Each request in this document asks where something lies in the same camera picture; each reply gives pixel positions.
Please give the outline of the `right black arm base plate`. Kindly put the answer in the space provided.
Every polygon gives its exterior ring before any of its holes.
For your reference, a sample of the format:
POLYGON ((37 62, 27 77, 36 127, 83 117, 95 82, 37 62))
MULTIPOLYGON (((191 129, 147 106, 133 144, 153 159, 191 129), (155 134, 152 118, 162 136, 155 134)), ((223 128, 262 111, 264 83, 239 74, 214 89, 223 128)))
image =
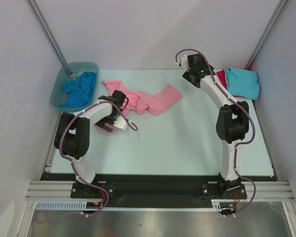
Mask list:
POLYGON ((244 184, 227 189, 218 183, 203 183, 201 194, 204 199, 247 199, 248 197, 244 184))

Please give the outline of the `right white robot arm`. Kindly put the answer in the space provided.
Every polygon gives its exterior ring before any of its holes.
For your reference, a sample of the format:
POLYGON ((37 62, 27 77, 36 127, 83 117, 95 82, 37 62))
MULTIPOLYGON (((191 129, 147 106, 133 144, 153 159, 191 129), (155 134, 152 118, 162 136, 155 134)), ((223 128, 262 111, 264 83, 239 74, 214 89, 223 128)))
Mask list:
POLYGON ((237 174, 237 144, 249 131, 249 106, 239 102, 215 78, 213 68, 201 54, 183 55, 179 65, 185 69, 183 78, 202 89, 219 110, 216 133, 222 140, 222 168, 218 179, 218 193, 223 198, 231 197, 241 181, 237 174))

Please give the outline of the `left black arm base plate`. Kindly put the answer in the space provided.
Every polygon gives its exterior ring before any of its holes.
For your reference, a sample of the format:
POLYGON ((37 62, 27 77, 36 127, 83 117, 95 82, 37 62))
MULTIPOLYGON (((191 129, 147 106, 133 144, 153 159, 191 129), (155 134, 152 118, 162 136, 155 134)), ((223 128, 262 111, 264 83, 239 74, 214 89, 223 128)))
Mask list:
MULTIPOLYGON (((96 186, 99 186, 105 189, 109 195, 111 195, 115 190, 115 183, 96 183, 96 186)), ((90 199, 90 198, 102 198, 104 191, 93 188, 89 185, 74 181, 71 190, 71 198, 80 198, 80 199, 90 199)))

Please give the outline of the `pink t shirt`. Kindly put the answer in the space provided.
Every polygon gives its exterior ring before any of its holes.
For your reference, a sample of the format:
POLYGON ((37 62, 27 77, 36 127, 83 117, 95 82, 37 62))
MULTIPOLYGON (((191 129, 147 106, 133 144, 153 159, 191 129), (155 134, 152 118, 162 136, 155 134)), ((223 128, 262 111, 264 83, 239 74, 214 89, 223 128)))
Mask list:
POLYGON ((123 102, 120 109, 124 115, 133 110, 139 115, 150 113, 156 116, 183 98, 183 95, 170 84, 155 95, 129 90, 119 80, 105 80, 102 84, 106 87, 110 96, 116 90, 125 94, 127 99, 123 102))

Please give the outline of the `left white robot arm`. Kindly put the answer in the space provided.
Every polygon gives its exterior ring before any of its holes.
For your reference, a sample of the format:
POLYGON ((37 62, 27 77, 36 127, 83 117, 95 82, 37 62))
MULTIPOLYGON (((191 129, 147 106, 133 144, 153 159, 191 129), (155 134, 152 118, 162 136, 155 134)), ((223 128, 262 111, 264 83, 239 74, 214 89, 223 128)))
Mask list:
POLYGON ((111 96, 101 96, 95 103, 75 113, 61 114, 54 139, 54 147, 60 156, 68 160, 76 180, 83 183, 82 192, 92 198, 98 194, 99 185, 93 182, 96 177, 86 156, 90 147, 92 128, 112 133, 116 128, 126 130, 129 125, 122 112, 129 103, 127 96, 115 90, 111 96))

